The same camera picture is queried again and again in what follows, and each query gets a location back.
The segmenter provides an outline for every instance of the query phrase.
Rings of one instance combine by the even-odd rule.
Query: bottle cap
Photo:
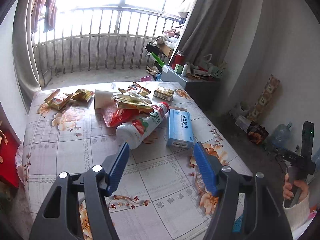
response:
[[[164,104],[165,105],[165,107],[167,108],[167,110],[169,111],[169,105],[168,105],[168,103],[166,103],[166,102],[160,102],[161,104]]]

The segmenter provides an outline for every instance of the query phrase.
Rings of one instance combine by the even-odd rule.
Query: white bottle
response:
[[[118,126],[116,136],[119,143],[126,141],[130,149],[137,148],[142,141],[162,122],[164,115],[169,111],[166,102],[151,106],[154,109],[149,116],[135,116],[131,122]]]
[[[183,66],[182,72],[181,72],[181,76],[185,77],[187,75],[187,71],[188,71],[188,64],[185,64]]]

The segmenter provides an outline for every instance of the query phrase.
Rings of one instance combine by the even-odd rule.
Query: gray curtain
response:
[[[22,98],[29,112],[33,94],[41,91],[31,42],[32,0],[19,0],[13,22],[12,51]]]
[[[195,63],[212,54],[214,65],[221,63],[236,24],[242,0],[196,0],[186,20],[186,27],[175,50],[185,52],[185,59]]]

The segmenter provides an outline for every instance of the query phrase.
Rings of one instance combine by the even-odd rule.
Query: concrete floor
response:
[[[81,78],[78,81],[73,80],[73,83],[71,84],[65,83],[67,80],[69,79],[62,77],[59,85],[55,86],[54,84],[52,84],[51,88],[57,88],[66,85],[77,85],[79,83],[76,82],[79,82],[79,80],[88,79]],[[252,171],[252,173],[255,174],[256,172],[261,171],[265,174],[265,178],[269,181],[271,188],[273,188],[273,191],[275,192],[275,198],[278,199],[278,201],[282,202],[282,186],[284,181],[284,174],[281,171],[279,165],[282,165],[282,168],[285,169],[284,164],[281,162],[279,162],[280,164],[278,164],[274,158],[268,156],[267,152],[262,147],[250,142],[247,139],[246,133],[235,125],[235,120],[233,120],[229,115],[216,118],[210,111],[206,111],[205,114],[225,136],[230,145],[238,153],[244,163]],[[19,187],[16,198],[10,204],[7,215],[13,227],[24,239],[27,240],[31,230],[33,219],[28,213],[28,204],[22,185]]]
[[[130,69],[128,67],[121,68],[121,66],[115,69],[91,68],[91,70],[84,69],[73,73],[59,73],[58,75],[52,73],[52,79],[43,90],[95,83],[140,81],[140,78],[148,75],[145,67]]]

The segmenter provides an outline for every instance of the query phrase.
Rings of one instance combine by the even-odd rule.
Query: hanging clothes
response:
[[[43,6],[46,6],[44,15],[44,32],[51,31],[56,22],[56,0],[34,0],[31,14],[31,32],[38,31],[38,20]]]

